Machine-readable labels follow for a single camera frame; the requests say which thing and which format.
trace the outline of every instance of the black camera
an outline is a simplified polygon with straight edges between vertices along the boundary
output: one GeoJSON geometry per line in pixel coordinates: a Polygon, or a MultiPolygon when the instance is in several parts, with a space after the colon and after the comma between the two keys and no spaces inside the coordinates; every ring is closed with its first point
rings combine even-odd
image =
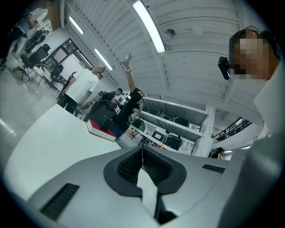
{"type": "Polygon", "coordinates": [[[218,62],[219,69],[221,70],[224,79],[230,79],[230,64],[227,57],[220,57],[218,62]]]}

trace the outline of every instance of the white shelf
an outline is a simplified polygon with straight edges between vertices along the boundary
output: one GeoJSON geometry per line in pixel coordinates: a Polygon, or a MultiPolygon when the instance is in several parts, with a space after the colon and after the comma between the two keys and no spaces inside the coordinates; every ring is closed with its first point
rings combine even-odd
{"type": "Polygon", "coordinates": [[[152,115],[150,113],[142,111],[139,114],[139,117],[143,120],[148,121],[149,123],[152,123],[158,127],[161,127],[171,133],[174,133],[182,138],[188,139],[192,142],[195,142],[199,138],[203,136],[201,132],[198,132],[196,130],[193,130],[191,128],[179,125],[175,122],[171,122],[169,120],[160,118],[158,116],[152,115]]]}
{"type": "Polygon", "coordinates": [[[171,147],[166,146],[165,144],[163,144],[161,141],[151,137],[149,134],[144,133],[143,131],[141,131],[140,129],[134,127],[133,125],[130,126],[132,129],[136,130],[138,133],[142,134],[143,136],[149,138],[151,141],[155,142],[156,144],[160,145],[161,147],[169,150],[169,151],[175,151],[178,152],[177,150],[172,149],[171,147]]]}
{"type": "Polygon", "coordinates": [[[206,111],[180,105],[154,98],[143,98],[144,107],[166,113],[170,116],[179,117],[195,125],[201,126],[208,114],[206,111]]]}
{"type": "MultiPolygon", "coordinates": [[[[144,120],[144,122],[146,122],[149,126],[153,126],[155,128],[157,128],[158,126],[156,126],[155,124],[151,123],[151,122],[148,122],[146,120],[144,120]]],[[[190,141],[186,138],[183,138],[183,140],[187,141],[188,143],[190,143],[191,145],[195,145],[195,143],[193,141],[190,141]]]]}

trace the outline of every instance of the person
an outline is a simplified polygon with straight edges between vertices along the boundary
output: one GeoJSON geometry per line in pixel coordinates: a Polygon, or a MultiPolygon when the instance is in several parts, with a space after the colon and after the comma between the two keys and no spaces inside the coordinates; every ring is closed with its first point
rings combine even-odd
{"type": "Polygon", "coordinates": [[[264,81],[265,86],[253,102],[262,116],[263,138],[285,130],[284,60],[270,31],[246,27],[229,40],[230,66],[235,74],[264,81]]]}
{"type": "Polygon", "coordinates": [[[120,112],[113,118],[114,123],[110,128],[117,139],[129,128],[130,124],[132,124],[143,109],[143,93],[134,84],[134,77],[130,67],[131,58],[132,55],[129,54],[126,57],[126,60],[120,62],[126,67],[131,99],[126,105],[123,106],[116,99],[112,99],[112,102],[118,105],[121,109],[120,112]]]}
{"type": "Polygon", "coordinates": [[[220,157],[222,156],[222,154],[224,153],[224,149],[219,147],[216,151],[216,153],[214,153],[211,158],[212,159],[220,159],[220,157]]]}
{"type": "Polygon", "coordinates": [[[106,104],[106,101],[111,101],[115,96],[120,96],[123,93],[121,88],[116,89],[113,92],[106,93],[102,96],[100,101],[92,105],[90,112],[84,117],[83,121],[87,122],[90,119],[90,116],[96,112],[101,106],[106,104]]]}
{"type": "Polygon", "coordinates": [[[36,8],[34,11],[30,12],[29,18],[31,20],[31,29],[25,31],[26,36],[20,37],[17,39],[17,42],[13,48],[15,56],[19,56],[22,51],[22,48],[25,46],[27,37],[29,37],[36,29],[42,24],[43,20],[48,14],[48,9],[54,3],[55,0],[45,0],[41,7],[36,8]]]}
{"type": "Polygon", "coordinates": [[[37,8],[31,13],[27,13],[27,16],[13,26],[12,31],[5,38],[0,56],[0,59],[2,59],[0,66],[6,66],[9,50],[13,42],[16,40],[19,41],[21,37],[26,40],[28,31],[30,29],[35,29],[43,21],[47,15],[47,8],[52,5],[53,2],[54,0],[46,0],[41,8],[37,8]]]}
{"type": "Polygon", "coordinates": [[[49,31],[47,30],[36,31],[32,35],[32,37],[25,43],[25,47],[24,47],[25,52],[29,54],[36,45],[39,45],[45,40],[48,34],[49,34],[49,31]]]}
{"type": "Polygon", "coordinates": [[[105,71],[105,66],[99,64],[92,70],[83,69],[75,73],[67,87],[62,91],[62,97],[57,101],[61,107],[66,106],[66,111],[74,113],[77,106],[82,106],[84,101],[93,93],[99,82],[98,74],[105,71]]]}

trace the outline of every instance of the ceiling light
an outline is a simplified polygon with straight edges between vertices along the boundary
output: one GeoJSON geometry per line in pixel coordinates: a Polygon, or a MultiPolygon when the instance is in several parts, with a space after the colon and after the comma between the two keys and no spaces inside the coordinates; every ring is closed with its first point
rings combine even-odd
{"type": "Polygon", "coordinates": [[[88,62],[88,60],[87,59],[85,59],[85,61],[91,66],[91,67],[93,67],[89,62],[88,62]]]}
{"type": "Polygon", "coordinates": [[[241,149],[242,149],[242,150],[247,150],[247,149],[249,149],[249,148],[250,148],[250,146],[242,147],[241,149]]]}
{"type": "Polygon", "coordinates": [[[103,60],[103,62],[106,64],[106,66],[112,70],[112,67],[107,63],[107,61],[104,59],[104,57],[101,55],[101,53],[97,50],[97,48],[95,48],[95,52],[97,53],[97,55],[103,60]]]}
{"type": "Polygon", "coordinates": [[[69,20],[72,22],[72,24],[74,24],[74,26],[78,29],[81,35],[83,35],[83,30],[79,27],[79,25],[75,22],[75,20],[73,20],[71,16],[69,16],[69,20]]]}
{"type": "Polygon", "coordinates": [[[243,119],[240,119],[238,122],[236,122],[236,125],[239,125],[242,122],[243,119]]]}
{"type": "Polygon", "coordinates": [[[133,7],[142,19],[149,35],[151,36],[156,51],[158,53],[165,52],[163,40],[145,5],[141,1],[137,1],[133,4],[133,7]]]}
{"type": "Polygon", "coordinates": [[[72,56],[80,63],[80,61],[75,57],[75,55],[72,54],[72,56]]]}

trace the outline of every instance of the jeans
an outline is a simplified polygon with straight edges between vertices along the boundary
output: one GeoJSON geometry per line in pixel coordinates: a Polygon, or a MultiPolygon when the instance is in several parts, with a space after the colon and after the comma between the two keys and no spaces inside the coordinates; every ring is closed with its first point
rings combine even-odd
{"type": "Polygon", "coordinates": [[[119,126],[114,122],[110,130],[116,136],[116,139],[119,139],[124,132],[119,128],[119,126]]]}

